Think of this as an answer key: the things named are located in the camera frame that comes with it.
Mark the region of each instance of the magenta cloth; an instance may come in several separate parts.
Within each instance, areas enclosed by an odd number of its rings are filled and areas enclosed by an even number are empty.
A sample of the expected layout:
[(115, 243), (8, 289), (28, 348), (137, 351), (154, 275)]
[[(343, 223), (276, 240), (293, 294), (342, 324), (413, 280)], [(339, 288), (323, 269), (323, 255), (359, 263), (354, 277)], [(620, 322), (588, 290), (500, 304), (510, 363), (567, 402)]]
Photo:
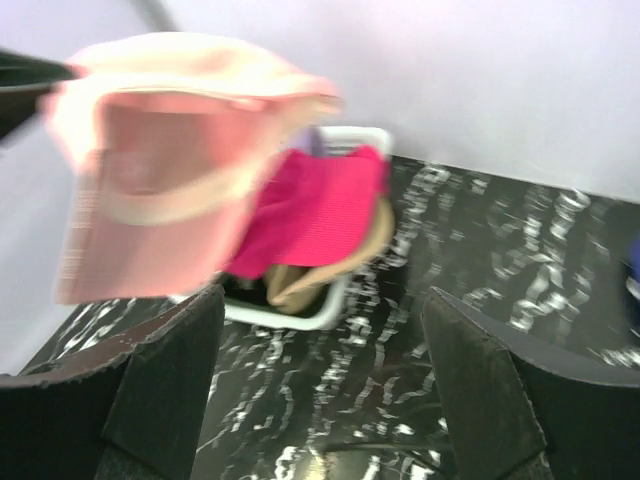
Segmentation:
[(345, 259), (369, 231), (387, 179), (388, 162), (369, 146), (329, 158), (292, 150), (258, 197), (226, 271), (255, 279), (274, 264), (319, 267)]

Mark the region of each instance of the marble pattern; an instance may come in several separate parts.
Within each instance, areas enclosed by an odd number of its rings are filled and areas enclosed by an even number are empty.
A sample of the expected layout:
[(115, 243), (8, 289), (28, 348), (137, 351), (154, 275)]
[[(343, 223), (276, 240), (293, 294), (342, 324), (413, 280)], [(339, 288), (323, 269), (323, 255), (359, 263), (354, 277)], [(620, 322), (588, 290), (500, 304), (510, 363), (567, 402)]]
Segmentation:
[[(640, 207), (405, 159), (394, 159), (392, 192), (393, 241), (355, 272), (337, 328), (226, 322), (194, 480), (449, 478), (455, 465), (420, 325), (432, 285), (563, 348), (640, 369), (619, 265)], [(33, 363), (171, 305), (83, 306)], [(421, 445), (446, 474), (389, 451), (320, 454), (342, 441)]]

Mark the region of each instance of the white basket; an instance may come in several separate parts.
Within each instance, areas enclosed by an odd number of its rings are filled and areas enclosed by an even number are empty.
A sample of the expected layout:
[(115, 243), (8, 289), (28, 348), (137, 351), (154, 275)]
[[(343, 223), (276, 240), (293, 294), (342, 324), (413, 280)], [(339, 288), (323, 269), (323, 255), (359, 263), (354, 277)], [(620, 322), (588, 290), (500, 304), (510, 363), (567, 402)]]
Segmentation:
[[(386, 130), (367, 127), (320, 127), (327, 154), (342, 156), (360, 145), (371, 145), (387, 160), (391, 157), (393, 138)], [(293, 330), (328, 330), (335, 327), (347, 290), (350, 275), (343, 275), (329, 287), (320, 311), (310, 318), (262, 312), (250, 308), (226, 305), (226, 316), (237, 322), (269, 328)]]

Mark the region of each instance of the light pink fabric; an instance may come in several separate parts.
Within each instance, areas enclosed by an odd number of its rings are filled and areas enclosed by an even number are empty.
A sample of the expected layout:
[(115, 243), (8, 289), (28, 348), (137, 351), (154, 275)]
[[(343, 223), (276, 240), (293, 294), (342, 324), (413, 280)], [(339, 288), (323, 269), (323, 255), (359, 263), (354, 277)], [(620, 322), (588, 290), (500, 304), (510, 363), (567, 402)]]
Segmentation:
[(266, 185), (227, 272), (255, 279), (275, 264), (320, 267), (344, 260), (364, 241), (389, 163), (372, 147), (345, 157), (289, 152)]
[(253, 200), (332, 84), (238, 40), (154, 33), (89, 47), (43, 111), (78, 173), (57, 300), (164, 296), (223, 270)]

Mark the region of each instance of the pile of clothes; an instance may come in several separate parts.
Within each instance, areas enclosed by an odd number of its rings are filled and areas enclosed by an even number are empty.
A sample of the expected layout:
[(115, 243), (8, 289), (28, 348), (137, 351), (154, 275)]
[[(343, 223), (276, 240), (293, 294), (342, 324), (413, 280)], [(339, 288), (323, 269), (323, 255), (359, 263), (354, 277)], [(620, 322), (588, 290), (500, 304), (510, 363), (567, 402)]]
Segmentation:
[(93, 45), (67, 67), (40, 103), (77, 175), (59, 303), (190, 295), (227, 275), (295, 314), (388, 244), (387, 161), (323, 154), (310, 128), (340, 109), (330, 81), (179, 32)]

